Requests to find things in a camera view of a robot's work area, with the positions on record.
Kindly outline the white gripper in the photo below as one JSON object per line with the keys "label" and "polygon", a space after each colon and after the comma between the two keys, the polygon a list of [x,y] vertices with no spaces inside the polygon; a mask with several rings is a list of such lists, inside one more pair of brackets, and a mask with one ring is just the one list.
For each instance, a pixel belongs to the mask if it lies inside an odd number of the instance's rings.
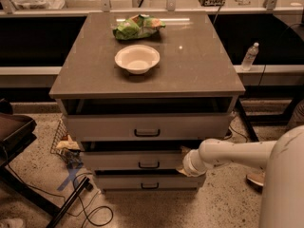
{"label": "white gripper", "polygon": [[206,166],[198,150],[191,150],[186,146],[181,146],[180,150],[181,153],[187,153],[182,161],[183,169],[176,169],[180,174],[187,177],[198,177],[206,173]]}

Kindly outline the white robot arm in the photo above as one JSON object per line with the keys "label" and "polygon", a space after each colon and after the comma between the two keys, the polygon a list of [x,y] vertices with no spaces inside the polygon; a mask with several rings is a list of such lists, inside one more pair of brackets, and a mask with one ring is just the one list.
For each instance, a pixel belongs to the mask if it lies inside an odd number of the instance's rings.
{"label": "white robot arm", "polygon": [[232,143],[203,141],[185,150],[177,170],[198,177],[230,162],[265,172],[259,228],[304,228],[304,126],[276,141]]}

